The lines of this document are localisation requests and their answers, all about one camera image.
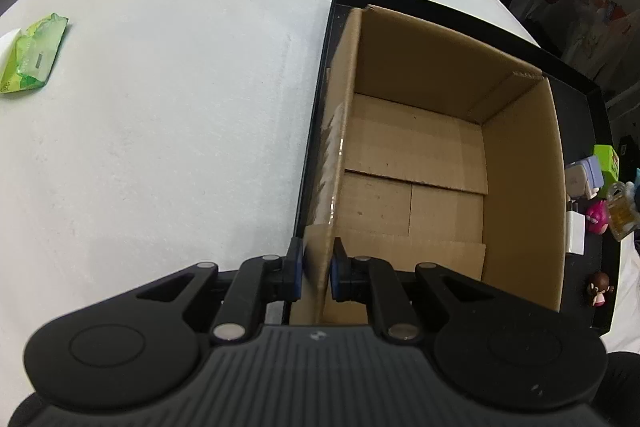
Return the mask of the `brown cardboard box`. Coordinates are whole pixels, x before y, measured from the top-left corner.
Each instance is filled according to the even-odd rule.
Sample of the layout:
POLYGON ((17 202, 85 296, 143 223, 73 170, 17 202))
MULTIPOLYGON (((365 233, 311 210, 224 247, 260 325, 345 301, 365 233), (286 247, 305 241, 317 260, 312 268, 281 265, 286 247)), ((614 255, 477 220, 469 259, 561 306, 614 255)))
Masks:
POLYGON ((538 67, 426 20, 354 9, 326 72, 292 320, 366 318, 330 293, 335 242, 557 310, 565 205, 558 117, 538 67))

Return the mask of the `brown-haired doll figure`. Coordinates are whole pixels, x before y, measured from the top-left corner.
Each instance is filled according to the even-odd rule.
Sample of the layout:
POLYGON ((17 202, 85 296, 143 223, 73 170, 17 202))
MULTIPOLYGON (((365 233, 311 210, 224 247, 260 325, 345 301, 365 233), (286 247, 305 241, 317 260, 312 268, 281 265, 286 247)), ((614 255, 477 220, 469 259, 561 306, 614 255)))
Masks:
POLYGON ((602 307, 605 304, 606 296, 612 294, 614 286, 611 284, 608 274, 597 272, 593 274, 588 286, 588 293, 592 296, 592 306, 602 307))

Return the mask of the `red crab beer mug figure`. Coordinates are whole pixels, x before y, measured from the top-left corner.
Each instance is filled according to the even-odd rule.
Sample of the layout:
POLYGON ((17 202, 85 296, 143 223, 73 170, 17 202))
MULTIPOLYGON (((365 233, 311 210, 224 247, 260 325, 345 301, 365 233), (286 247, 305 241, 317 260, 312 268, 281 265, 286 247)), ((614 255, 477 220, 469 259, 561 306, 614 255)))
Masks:
POLYGON ((639 190, 632 182, 615 182, 606 193, 608 227, 621 242, 639 228, 639 190))

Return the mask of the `green cartoon tin box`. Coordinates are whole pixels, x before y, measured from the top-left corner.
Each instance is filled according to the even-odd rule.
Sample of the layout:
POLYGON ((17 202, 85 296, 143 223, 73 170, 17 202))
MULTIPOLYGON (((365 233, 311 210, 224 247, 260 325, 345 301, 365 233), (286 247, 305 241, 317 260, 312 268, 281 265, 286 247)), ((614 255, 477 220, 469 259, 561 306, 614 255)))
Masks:
POLYGON ((620 158, 612 145, 596 144, 593 155, 598 158, 605 185, 610 185, 620 179, 620 158))

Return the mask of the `white square charger block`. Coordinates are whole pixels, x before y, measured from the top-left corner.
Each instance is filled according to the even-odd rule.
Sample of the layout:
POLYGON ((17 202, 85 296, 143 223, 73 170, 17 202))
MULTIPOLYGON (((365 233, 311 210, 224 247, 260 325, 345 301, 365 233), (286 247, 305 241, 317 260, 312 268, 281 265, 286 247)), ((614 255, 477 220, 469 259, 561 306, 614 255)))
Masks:
POLYGON ((565 252, 568 255, 585 254, 586 216, 574 210, 565 215, 565 252))

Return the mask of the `black shallow tray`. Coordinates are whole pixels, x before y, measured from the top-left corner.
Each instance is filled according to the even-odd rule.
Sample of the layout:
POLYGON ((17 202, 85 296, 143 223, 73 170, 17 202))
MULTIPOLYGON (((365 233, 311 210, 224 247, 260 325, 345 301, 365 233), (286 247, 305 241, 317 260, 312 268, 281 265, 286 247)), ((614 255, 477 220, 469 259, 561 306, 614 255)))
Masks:
MULTIPOLYGON (((427 0, 332 0, 320 58, 303 181, 300 184, 296 212, 295 233, 303 241, 305 221, 310 207, 310 188, 314 181, 314 162, 319 152, 326 72, 349 13, 368 6, 378 6, 461 32, 538 67, 550 83, 561 135, 564 176, 565 168, 588 157, 596 144, 611 143, 611 129, 600 89, 576 70, 533 43, 484 20, 427 0)), ((608 298, 602 307, 593 307, 588 285, 591 275, 597 271, 604 271, 610 277, 615 277, 619 265, 620 247, 613 237, 588 235, 585 240, 585 254, 577 256, 565 253, 562 298, 556 311, 573 317, 580 324, 598 333, 607 332, 611 326, 615 301, 608 298)))

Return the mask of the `pink monster toy figure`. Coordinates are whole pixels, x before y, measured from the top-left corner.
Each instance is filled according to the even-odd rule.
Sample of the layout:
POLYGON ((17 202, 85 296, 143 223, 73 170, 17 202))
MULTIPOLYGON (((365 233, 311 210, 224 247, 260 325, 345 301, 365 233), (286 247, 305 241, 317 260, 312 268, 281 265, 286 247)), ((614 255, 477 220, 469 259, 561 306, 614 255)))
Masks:
POLYGON ((586 212, 586 229, 591 234, 602 235, 608 229, 608 210, 606 202, 598 199, 592 202, 586 212))

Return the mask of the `green wet wipes pack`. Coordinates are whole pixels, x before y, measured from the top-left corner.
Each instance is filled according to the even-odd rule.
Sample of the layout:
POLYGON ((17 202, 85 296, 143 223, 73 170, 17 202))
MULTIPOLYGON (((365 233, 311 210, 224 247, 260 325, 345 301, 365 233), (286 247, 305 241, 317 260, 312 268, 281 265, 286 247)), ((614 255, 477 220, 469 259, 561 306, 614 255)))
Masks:
POLYGON ((67 17, 51 13, 1 36, 2 94, 36 90, 48 83, 67 25, 67 17))

